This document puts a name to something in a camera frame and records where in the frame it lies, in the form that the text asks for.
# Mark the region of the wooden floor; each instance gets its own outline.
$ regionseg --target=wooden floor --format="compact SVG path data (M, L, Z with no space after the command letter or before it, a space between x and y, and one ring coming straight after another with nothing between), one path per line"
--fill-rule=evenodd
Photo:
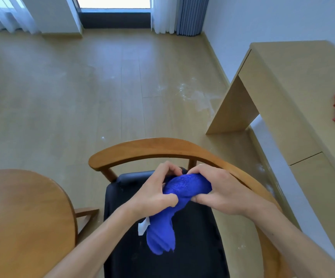
M89 168L88 158L127 140L175 137L267 186L246 133L205 135L224 82L202 36L86 30L82 39L53 39L0 32L0 169L36 171L58 182L75 208L103 211L108 181ZM114 171L151 170L162 161L135 161ZM262 277L254 225L214 212L231 277ZM92 229L102 221L103 212Z

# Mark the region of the wooden table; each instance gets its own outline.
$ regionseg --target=wooden table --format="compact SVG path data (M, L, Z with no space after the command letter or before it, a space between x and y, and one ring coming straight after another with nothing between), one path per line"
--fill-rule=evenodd
M207 133L243 131L260 114L335 247L335 46L252 43Z
M0 170L0 277L43 277L76 244L75 211L53 180Z

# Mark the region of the round wooden table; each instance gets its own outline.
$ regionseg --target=round wooden table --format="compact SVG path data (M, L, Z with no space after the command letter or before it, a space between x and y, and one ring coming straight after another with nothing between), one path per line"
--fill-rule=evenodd
M0 170L0 277L43 277L76 244L71 201L53 180Z

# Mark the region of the blue curtain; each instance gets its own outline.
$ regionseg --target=blue curtain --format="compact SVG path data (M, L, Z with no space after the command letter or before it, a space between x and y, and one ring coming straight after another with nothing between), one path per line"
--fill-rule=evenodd
M177 35L195 36L201 33L209 0L180 0Z

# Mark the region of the white tag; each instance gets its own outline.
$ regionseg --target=white tag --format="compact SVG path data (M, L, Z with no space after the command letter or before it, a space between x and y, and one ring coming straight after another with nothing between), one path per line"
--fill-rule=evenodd
M142 236L146 232L149 225L149 217L146 217L146 219L142 223L138 224L138 235Z

